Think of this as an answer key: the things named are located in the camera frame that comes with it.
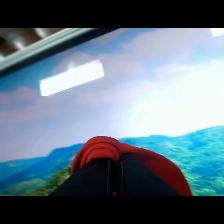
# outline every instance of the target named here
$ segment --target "screen frame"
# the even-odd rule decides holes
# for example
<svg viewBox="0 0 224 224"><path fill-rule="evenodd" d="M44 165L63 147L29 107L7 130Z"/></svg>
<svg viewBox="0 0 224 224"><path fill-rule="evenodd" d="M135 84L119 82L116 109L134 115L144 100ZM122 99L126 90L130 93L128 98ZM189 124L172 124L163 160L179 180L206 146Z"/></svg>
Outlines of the screen frame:
<svg viewBox="0 0 224 224"><path fill-rule="evenodd" d="M119 28L66 28L46 39L8 56L0 64L0 79L54 54L77 46Z"/></svg>

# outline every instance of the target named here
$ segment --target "blue sky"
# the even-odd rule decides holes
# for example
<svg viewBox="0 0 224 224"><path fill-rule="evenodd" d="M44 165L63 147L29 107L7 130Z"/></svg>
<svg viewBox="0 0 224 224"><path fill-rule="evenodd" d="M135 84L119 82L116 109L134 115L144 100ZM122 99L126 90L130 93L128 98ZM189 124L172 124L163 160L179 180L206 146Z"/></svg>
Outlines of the blue sky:
<svg viewBox="0 0 224 224"><path fill-rule="evenodd" d="M16 71L0 83L0 159L224 125L223 52L209 29L120 29ZM40 96L40 79L96 59L103 78Z"/></svg>

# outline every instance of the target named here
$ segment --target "vegetation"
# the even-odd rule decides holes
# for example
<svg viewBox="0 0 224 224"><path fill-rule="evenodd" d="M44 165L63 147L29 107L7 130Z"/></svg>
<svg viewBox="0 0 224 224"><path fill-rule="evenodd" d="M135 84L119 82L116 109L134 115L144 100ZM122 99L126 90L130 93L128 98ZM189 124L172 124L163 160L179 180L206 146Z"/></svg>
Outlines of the vegetation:
<svg viewBox="0 0 224 224"><path fill-rule="evenodd" d="M224 127L178 137L149 136L120 141L172 160L181 168L194 195L224 195ZM53 150L40 163L0 183L0 195L48 195L69 177L70 159L81 146Z"/></svg>

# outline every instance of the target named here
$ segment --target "ceiling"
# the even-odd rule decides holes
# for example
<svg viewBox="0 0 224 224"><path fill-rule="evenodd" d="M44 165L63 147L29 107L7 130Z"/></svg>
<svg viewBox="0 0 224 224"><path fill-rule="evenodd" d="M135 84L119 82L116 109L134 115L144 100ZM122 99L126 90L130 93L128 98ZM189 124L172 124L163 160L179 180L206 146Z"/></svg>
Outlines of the ceiling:
<svg viewBox="0 0 224 224"><path fill-rule="evenodd" d="M65 28L0 28L0 61Z"/></svg>

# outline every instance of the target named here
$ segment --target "display screen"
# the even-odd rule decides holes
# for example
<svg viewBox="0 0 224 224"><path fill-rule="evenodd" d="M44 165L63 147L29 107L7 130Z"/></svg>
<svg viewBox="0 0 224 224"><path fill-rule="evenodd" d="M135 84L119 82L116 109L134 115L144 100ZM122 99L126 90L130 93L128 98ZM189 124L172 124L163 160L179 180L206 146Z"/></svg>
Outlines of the display screen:
<svg viewBox="0 0 224 224"><path fill-rule="evenodd" d="M99 135L172 160L194 195L224 195L224 36L118 29L0 79L0 195L48 195Z"/></svg>

